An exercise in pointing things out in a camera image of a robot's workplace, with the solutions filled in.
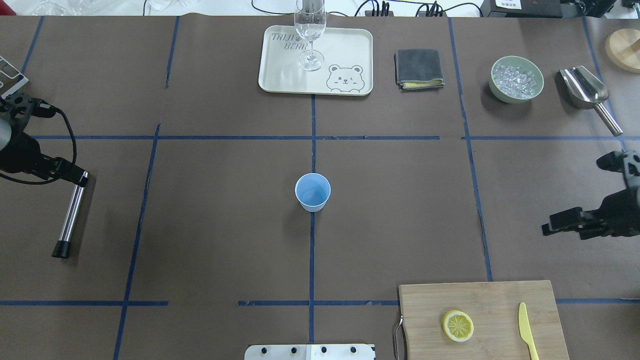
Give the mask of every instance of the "blue paper cup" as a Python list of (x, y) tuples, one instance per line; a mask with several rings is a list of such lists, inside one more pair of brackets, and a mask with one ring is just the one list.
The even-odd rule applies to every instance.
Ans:
[(324, 176), (311, 172), (302, 175), (296, 183), (296, 198), (310, 213), (320, 211), (331, 195), (331, 185)]

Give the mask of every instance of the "bowl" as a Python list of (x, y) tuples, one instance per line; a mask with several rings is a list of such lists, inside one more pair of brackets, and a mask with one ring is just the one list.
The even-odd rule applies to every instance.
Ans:
[[(520, 72), (523, 73), (531, 71), (533, 73), (533, 78), (536, 80), (536, 84), (533, 86), (533, 96), (521, 99), (519, 97), (513, 97), (505, 94), (500, 88), (498, 88), (498, 84), (496, 84), (495, 80), (493, 80), (493, 70), (500, 65), (504, 65), (506, 67), (520, 67)], [(545, 79), (536, 64), (519, 56), (505, 56), (503, 58), (499, 58), (495, 63), (493, 63), (493, 66), (491, 67), (491, 73), (489, 73), (489, 88), (491, 89), (491, 92), (498, 99), (508, 104), (522, 104), (523, 102), (527, 102), (538, 96), (542, 92), (542, 88), (544, 86)]]

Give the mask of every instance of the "bear illustration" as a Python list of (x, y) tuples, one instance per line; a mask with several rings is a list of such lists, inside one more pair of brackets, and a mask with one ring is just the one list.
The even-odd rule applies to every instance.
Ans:
[(349, 92), (357, 94), (364, 88), (364, 80), (362, 79), (362, 67), (354, 65), (352, 67), (339, 67), (338, 65), (329, 66), (329, 79), (326, 86), (331, 92)]

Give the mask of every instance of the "scoop handle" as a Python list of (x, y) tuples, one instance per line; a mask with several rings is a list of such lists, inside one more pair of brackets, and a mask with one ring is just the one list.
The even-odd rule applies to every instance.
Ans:
[(609, 113), (609, 110), (607, 110), (607, 108), (604, 107), (602, 102), (600, 104), (596, 104), (596, 106), (594, 107), (594, 110), (598, 113), (598, 115), (600, 116), (600, 118), (602, 119), (602, 121), (607, 126), (607, 128), (609, 129), (609, 131), (613, 136), (622, 135), (622, 128), (620, 128), (620, 125), (618, 125), (618, 122), (616, 122), (616, 119), (614, 119), (613, 116), (611, 116), (611, 114)]

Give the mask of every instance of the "metal ice scoop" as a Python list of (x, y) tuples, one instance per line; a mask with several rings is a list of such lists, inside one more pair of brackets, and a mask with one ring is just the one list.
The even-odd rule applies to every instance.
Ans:
[(622, 135), (622, 128), (613, 119), (603, 102), (609, 98), (609, 89), (584, 66), (560, 70), (571, 101), (576, 108), (594, 109), (613, 136)]

